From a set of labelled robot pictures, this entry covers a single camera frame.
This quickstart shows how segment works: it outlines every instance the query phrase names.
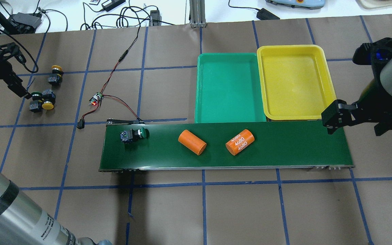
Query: orange cylinder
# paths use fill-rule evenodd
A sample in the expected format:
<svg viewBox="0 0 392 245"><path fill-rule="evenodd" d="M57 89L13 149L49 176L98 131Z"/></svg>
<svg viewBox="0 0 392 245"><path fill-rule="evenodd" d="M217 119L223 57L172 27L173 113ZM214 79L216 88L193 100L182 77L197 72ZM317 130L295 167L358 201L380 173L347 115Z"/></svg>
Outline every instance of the orange cylinder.
<svg viewBox="0 0 392 245"><path fill-rule="evenodd" d="M254 135L249 130L243 130L225 145L228 151L235 156L252 144L253 141L255 141Z"/></svg>
<svg viewBox="0 0 392 245"><path fill-rule="evenodd" d="M184 130L179 135L178 141L198 156L201 155L205 147L207 147L207 143L192 134L189 130Z"/></svg>

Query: power adapter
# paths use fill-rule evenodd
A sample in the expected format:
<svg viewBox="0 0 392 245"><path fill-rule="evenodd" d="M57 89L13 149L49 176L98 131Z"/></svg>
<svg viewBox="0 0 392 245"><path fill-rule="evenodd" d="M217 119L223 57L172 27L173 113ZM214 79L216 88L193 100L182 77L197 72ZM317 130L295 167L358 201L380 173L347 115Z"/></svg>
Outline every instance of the power adapter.
<svg viewBox="0 0 392 245"><path fill-rule="evenodd" d="M257 18L260 20L279 20L280 18L273 13L269 12L267 9L260 9L257 13Z"/></svg>
<svg viewBox="0 0 392 245"><path fill-rule="evenodd" d="M115 7L121 5L122 3L126 2L126 0L108 0L105 3L101 3L102 7L104 8L105 11L110 12L112 9Z"/></svg>
<svg viewBox="0 0 392 245"><path fill-rule="evenodd" d="M149 26L159 26L161 25L161 15L159 10L151 10Z"/></svg>

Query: green tray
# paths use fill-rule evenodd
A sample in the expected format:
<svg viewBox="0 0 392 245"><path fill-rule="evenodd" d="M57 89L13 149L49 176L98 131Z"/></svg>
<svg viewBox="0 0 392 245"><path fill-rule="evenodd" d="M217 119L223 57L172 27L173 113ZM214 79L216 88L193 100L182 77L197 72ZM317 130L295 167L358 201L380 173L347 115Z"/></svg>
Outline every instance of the green tray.
<svg viewBox="0 0 392 245"><path fill-rule="evenodd" d="M195 123L266 121L257 55L201 54Z"/></svg>
<svg viewBox="0 0 392 245"><path fill-rule="evenodd" d="M145 127L149 138L120 142L120 132ZM200 156L178 137L190 130L207 143ZM255 141L233 156L225 143L249 129ZM353 167L342 129L328 135L321 121L235 122L217 124L107 125L101 172L128 169L227 169L289 167Z"/></svg>

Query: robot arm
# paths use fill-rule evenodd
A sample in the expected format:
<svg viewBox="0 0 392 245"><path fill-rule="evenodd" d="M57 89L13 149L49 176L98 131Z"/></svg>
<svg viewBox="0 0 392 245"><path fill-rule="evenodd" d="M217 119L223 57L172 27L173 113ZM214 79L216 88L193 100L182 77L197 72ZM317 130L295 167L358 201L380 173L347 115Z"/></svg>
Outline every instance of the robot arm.
<svg viewBox="0 0 392 245"><path fill-rule="evenodd" d="M0 46L0 80L2 79L17 96L31 98L31 94L23 87L22 79L20 79L13 71L8 59L15 57L21 64L25 64L26 59L19 46L15 43L9 43Z"/></svg>
<svg viewBox="0 0 392 245"><path fill-rule="evenodd" d="M392 130L392 38L362 44L353 62L371 65L374 79L353 104L337 99L322 112L323 126L329 134L338 128L362 123L375 125L376 136Z"/></svg>

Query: black connector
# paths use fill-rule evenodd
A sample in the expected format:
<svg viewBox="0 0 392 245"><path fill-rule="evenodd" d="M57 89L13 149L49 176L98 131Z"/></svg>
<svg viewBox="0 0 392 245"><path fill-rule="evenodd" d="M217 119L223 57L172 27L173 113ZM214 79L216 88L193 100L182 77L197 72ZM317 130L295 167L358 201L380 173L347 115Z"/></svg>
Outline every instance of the black connector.
<svg viewBox="0 0 392 245"><path fill-rule="evenodd" d="M125 52L123 52L122 56L119 58L118 62L123 61L123 59L125 59L126 55L128 54L129 50L125 50Z"/></svg>
<svg viewBox="0 0 392 245"><path fill-rule="evenodd" d="M273 13L269 12L267 9L260 9L257 13L257 18L260 20L279 20L280 18Z"/></svg>
<svg viewBox="0 0 392 245"><path fill-rule="evenodd" d="M84 119L80 119L80 120L78 121L78 123L77 123L77 129L82 130L82 129L84 129L84 126L85 126L85 121L84 121Z"/></svg>
<svg viewBox="0 0 392 245"><path fill-rule="evenodd" d="M115 7L117 7L117 6L121 5L122 3L126 2L126 0L109 0L107 2L110 2L110 3L106 4L106 5L101 3L101 5L102 5L102 7L104 8L105 11L110 12Z"/></svg>

